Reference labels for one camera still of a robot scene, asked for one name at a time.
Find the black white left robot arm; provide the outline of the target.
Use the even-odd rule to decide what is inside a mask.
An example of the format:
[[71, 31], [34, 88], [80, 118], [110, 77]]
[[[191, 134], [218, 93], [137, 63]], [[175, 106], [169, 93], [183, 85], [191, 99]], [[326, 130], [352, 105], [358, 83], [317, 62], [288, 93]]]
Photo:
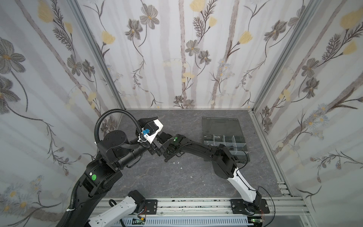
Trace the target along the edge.
[[129, 141], [126, 133], [115, 130], [97, 143], [97, 155], [91, 161], [71, 192], [70, 204], [57, 224], [59, 227], [109, 227], [129, 214], [147, 210], [145, 197], [133, 190], [121, 202], [97, 217], [91, 217], [97, 204], [122, 177], [122, 170], [133, 165], [146, 151], [159, 153], [166, 148], [172, 136], [156, 135], [153, 143], [142, 144], [138, 139]]

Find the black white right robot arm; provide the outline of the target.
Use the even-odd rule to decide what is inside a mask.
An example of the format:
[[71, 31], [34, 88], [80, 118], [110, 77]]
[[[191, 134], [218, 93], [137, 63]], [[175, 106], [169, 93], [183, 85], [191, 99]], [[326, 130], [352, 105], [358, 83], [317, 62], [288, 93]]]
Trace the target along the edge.
[[234, 214], [252, 216], [255, 214], [269, 214], [267, 201], [261, 193], [254, 189], [242, 176], [241, 169], [237, 166], [237, 158], [231, 154], [228, 147], [223, 144], [218, 146], [205, 145], [190, 140], [183, 135], [172, 136], [161, 133], [157, 136], [161, 146], [161, 153], [165, 162], [171, 158], [189, 153], [212, 163], [214, 173], [226, 179], [240, 194], [240, 199], [231, 199], [231, 208]]

